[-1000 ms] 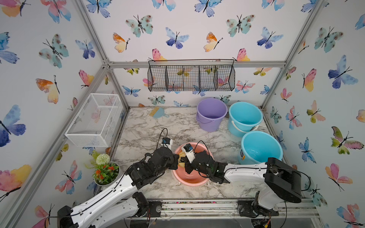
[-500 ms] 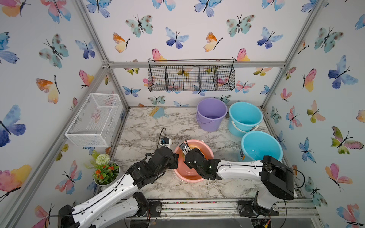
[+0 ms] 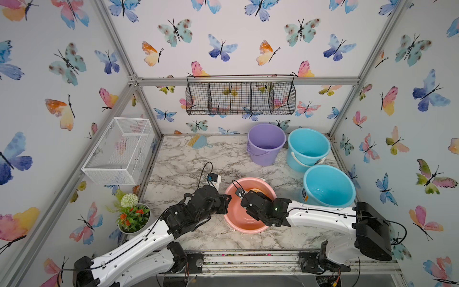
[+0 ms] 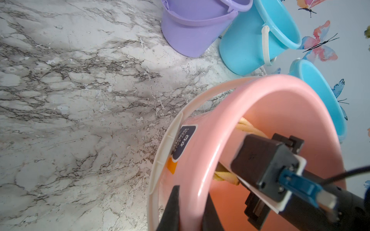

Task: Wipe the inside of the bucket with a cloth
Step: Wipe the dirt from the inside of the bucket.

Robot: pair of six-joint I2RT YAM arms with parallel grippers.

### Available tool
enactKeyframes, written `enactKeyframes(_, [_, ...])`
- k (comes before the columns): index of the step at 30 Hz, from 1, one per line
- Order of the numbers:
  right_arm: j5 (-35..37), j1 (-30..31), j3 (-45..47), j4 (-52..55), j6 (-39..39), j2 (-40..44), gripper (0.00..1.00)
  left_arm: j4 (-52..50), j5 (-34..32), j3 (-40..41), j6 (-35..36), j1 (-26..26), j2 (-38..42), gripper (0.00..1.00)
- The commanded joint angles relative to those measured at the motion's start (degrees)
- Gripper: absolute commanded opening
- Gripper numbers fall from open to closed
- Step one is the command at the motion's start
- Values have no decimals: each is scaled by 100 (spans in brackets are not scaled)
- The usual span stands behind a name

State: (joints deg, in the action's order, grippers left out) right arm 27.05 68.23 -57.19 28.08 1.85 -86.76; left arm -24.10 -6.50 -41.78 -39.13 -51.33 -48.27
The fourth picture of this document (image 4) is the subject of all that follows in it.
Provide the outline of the purple plastic bucket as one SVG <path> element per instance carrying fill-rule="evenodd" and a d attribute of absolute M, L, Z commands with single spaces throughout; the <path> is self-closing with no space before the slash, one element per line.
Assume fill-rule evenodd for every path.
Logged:
<path fill-rule="evenodd" d="M 252 0 L 162 1 L 162 33 L 178 53 L 200 57 L 241 12 L 251 9 Z"/>

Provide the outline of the cream yellow microfibre cloth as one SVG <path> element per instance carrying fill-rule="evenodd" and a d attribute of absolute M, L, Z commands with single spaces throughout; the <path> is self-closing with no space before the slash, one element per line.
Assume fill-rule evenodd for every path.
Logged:
<path fill-rule="evenodd" d="M 255 128 L 248 120 L 243 117 L 239 120 L 235 128 L 246 133 L 251 133 L 260 137 L 268 138 L 262 131 Z M 213 180 L 218 182 L 226 181 L 232 185 L 240 184 L 237 176 L 228 171 L 220 162 L 217 164 Z"/>

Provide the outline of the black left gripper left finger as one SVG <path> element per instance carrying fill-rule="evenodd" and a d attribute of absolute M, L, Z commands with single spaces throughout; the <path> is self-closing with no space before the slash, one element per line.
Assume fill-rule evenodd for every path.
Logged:
<path fill-rule="evenodd" d="M 179 231 L 180 229 L 179 190 L 180 190 L 179 185 L 175 185 L 172 188 L 169 200 L 162 215 L 162 219 L 156 231 Z"/>

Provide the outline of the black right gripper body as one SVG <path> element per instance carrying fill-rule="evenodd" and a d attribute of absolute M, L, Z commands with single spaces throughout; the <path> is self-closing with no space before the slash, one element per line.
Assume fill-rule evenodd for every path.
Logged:
<path fill-rule="evenodd" d="M 368 166 L 328 179 L 306 171 L 299 161 L 304 141 L 274 134 L 244 138 L 244 186 L 250 195 L 245 214 L 260 230 L 271 210 L 301 231 L 367 231 L 370 195 L 360 198 L 335 183 L 368 173 Z"/>

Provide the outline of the pink plastic bucket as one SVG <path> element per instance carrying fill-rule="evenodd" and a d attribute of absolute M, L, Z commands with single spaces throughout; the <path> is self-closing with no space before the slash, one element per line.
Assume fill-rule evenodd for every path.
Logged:
<path fill-rule="evenodd" d="M 231 159 L 251 134 L 235 128 L 242 117 L 269 139 L 277 133 L 304 140 L 299 156 L 306 160 L 306 171 L 322 179 L 344 171 L 331 116 L 308 84 L 288 75 L 231 80 L 194 98 L 168 127 L 150 175 L 150 231 L 158 228 L 175 185 L 180 186 L 179 231 L 202 231 L 208 194 L 224 231 L 299 230 L 273 210 L 256 229 L 245 214 L 249 189 L 241 180 L 239 185 L 213 180 L 219 162 L 231 172 Z"/>

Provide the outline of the teal bucket with sticker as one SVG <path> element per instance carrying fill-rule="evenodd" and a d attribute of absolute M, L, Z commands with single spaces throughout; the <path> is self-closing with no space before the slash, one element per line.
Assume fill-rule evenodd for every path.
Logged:
<path fill-rule="evenodd" d="M 219 53 L 230 71 L 245 76 L 301 43 L 298 26 L 281 1 L 253 1 L 222 36 Z"/>

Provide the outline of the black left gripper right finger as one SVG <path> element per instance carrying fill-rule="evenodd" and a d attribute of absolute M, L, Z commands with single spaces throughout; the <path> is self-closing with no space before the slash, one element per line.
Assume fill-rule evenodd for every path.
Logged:
<path fill-rule="evenodd" d="M 202 231 L 224 231 L 211 195 L 208 194 L 205 211 L 201 224 Z"/>

